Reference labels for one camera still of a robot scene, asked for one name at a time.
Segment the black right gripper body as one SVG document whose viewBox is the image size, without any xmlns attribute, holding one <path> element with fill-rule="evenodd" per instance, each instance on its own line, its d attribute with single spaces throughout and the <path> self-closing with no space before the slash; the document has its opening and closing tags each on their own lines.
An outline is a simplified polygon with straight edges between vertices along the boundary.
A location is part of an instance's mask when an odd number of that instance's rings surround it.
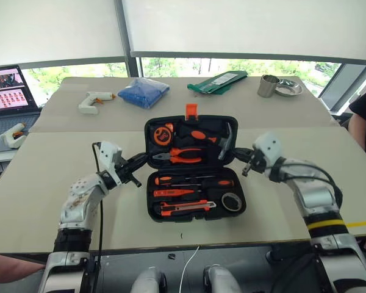
<svg viewBox="0 0 366 293">
<path fill-rule="evenodd" d="M 253 170 L 258 173 L 263 173 L 267 167 L 267 162 L 265 160 L 265 155 L 261 150 L 254 150 L 248 162 L 249 170 Z"/>
</svg>

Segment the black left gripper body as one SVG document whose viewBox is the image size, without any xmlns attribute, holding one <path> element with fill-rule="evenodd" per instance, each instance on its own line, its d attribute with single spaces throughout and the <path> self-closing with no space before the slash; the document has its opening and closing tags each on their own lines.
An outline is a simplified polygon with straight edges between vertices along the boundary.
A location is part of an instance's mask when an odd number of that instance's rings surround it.
<svg viewBox="0 0 366 293">
<path fill-rule="evenodd" d="M 125 164 L 118 164 L 115 166 L 115 172 L 123 184 L 132 181 L 134 176 L 132 174 L 132 162 L 127 161 Z"/>
</svg>

